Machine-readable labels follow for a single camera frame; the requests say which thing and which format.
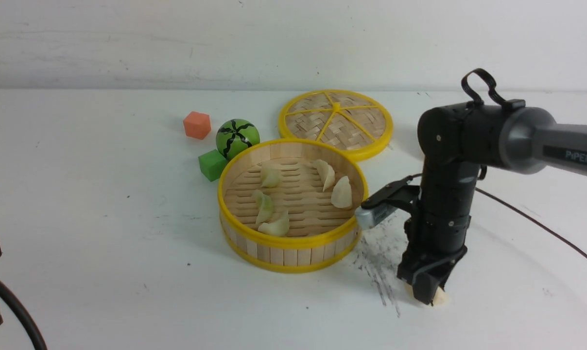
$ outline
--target green cube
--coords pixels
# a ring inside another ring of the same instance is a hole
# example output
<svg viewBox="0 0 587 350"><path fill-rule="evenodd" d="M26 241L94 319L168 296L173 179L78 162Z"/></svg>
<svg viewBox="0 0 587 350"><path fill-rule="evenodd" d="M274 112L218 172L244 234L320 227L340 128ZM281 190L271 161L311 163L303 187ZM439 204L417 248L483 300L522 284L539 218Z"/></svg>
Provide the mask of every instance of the green cube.
<svg viewBox="0 0 587 350"><path fill-rule="evenodd" d="M198 157L198 164L201 166L201 173L207 177L207 180L214 181L220 179L220 175L227 164L227 160L218 152L218 149L207 152Z"/></svg>

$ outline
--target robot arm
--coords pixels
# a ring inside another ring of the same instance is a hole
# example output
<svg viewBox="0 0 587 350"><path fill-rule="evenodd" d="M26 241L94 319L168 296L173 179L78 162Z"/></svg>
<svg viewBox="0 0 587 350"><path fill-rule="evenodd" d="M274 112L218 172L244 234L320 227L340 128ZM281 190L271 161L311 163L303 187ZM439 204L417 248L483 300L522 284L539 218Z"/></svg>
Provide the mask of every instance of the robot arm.
<svg viewBox="0 0 587 350"><path fill-rule="evenodd" d="M476 73L498 105L484 105L467 84ZM444 288L454 266L467 252L466 231L476 182L487 166L521 174L554 166L587 175L587 126L556 124L542 108L524 100L504 100L494 78L475 69L462 79L470 102L425 111L417 133L425 154L420 186L412 177L391 182L356 209L362 229L373 228L397 209L411 215L404 230L409 243L397 277L410 284L414 297L430 304Z"/></svg>

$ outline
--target black cable cord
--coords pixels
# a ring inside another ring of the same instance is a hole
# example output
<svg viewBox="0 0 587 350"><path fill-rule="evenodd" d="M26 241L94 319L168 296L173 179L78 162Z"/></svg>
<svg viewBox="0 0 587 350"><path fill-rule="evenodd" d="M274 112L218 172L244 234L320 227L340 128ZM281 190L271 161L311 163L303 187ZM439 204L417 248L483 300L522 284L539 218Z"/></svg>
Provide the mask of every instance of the black cable cord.
<svg viewBox="0 0 587 350"><path fill-rule="evenodd" d="M4 303L6 303L9 308L11 308L12 312L23 325L23 328L32 341L34 349L47 350L43 336L41 335L41 332L39 332L38 327L36 327L36 323L34 323L34 320L25 307L23 307L19 299L7 286L4 285L4 283L2 283L2 281L0 281L0 298L4 300Z"/></svg>
<svg viewBox="0 0 587 350"><path fill-rule="evenodd" d="M522 210L514 207L513 205L503 201L502 199L496 197L495 195L492 195L482 189L478 189L475 188L475 190L483 195L486 195L487 197L494 199L494 201L497 201L501 204L503 204L504 206L512 209L513 211L519 213L520 215L522 215L523 217L525 217L525 219L533 222L534 224L540 226L540 228L542 228L543 230L545 230L546 232L550 233L551 235L555 236L555 238L559 239L560 241L564 242L565 244L567 244L568 246L570 246L570 248L576 250L577 253L579 253L580 255L582 255L585 259L587 259L587 253L583 252L579 247L575 246L572 242L568 241L567 239L565 239L564 237L560 236L558 233L556 233L555 231L551 230L550 228L544 226L541 222L537 221L536 219L534 219L533 217L527 215L526 213L524 213Z"/></svg>

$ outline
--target bamboo steamer basket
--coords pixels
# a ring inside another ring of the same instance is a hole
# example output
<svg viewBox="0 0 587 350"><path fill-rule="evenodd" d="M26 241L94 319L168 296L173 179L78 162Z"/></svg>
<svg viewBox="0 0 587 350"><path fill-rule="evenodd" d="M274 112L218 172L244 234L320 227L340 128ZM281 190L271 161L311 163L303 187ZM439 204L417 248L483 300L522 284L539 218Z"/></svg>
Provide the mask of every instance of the bamboo steamer basket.
<svg viewBox="0 0 587 350"><path fill-rule="evenodd" d="M386 148L393 135L393 119L372 98L344 89L323 89L289 101L278 116L278 130L283 138L329 144L358 162Z"/></svg>
<svg viewBox="0 0 587 350"><path fill-rule="evenodd" d="M335 208L333 188L323 183L311 162L322 159L334 168L336 181L347 175L353 205ZM289 210L286 237L257 231L259 212L254 190L260 187L260 167L278 169L280 183L261 188L274 202L274 218ZM361 237L354 210L367 198L367 183L358 165L342 151L311 140L279 139L253 146L229 162L218 185L220 222L226 241L240 257L275 272L303 273L320 270L347 255Z"/></svg>

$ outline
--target toy watermelon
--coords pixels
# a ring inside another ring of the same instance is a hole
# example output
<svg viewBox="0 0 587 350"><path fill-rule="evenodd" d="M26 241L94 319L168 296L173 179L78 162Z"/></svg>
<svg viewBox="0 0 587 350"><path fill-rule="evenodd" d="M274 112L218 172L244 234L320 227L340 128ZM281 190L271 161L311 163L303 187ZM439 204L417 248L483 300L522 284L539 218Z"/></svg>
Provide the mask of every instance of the toy watermelon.
<svg viewBox="0 0 587 350"><path fill-rule="evenodd" d="M243 119L231 119L225 122L216 134L218 151L228 160L259 142L257 128Z"/></svg>

